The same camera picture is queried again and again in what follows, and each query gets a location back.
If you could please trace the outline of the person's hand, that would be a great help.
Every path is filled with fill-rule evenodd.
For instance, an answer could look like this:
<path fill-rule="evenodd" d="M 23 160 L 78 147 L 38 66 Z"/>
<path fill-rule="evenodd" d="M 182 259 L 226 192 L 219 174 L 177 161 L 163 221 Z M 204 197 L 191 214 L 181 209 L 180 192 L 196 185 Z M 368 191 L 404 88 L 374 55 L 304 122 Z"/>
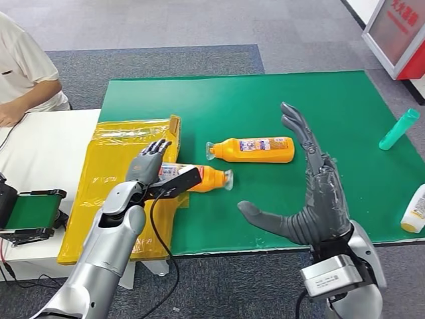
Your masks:
<path fill-rule="evenodd" d="M 19 102 L 8 102 L 1 105 L 1 127 L 11 127 L 21 120 L 26 109 Z"/>

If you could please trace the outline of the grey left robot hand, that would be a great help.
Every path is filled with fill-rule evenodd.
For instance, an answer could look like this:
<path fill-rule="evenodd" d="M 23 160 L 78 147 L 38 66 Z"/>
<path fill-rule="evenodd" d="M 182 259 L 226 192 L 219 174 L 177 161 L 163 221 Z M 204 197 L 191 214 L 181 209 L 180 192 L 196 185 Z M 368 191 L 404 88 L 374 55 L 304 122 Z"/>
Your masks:
<path fill-rule="evenodd" d="M 157 182 L 163 157 L 171 144 L 171 141 L 160 139 L 142 149 L 130 162 L 125 181 L 139 181 L 144 185 Z"/>

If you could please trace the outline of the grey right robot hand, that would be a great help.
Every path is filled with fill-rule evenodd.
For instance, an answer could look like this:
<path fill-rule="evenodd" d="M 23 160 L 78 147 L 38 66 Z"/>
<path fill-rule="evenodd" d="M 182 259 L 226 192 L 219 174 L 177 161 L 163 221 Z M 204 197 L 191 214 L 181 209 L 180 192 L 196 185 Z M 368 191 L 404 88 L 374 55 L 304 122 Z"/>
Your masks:
<path fill-rule="evenodd" d="M 305 153 L 304 206 L 286 217 L 265 212 L 249 201 L 241 201 L 237 208 L 253 226 L 298 245 L 320 245 L 350 232 L 348 205 L 336 164 L 321 150 L 300 111 L 286 102 L 280 109 L 281 122 L 293 131 Z"/>

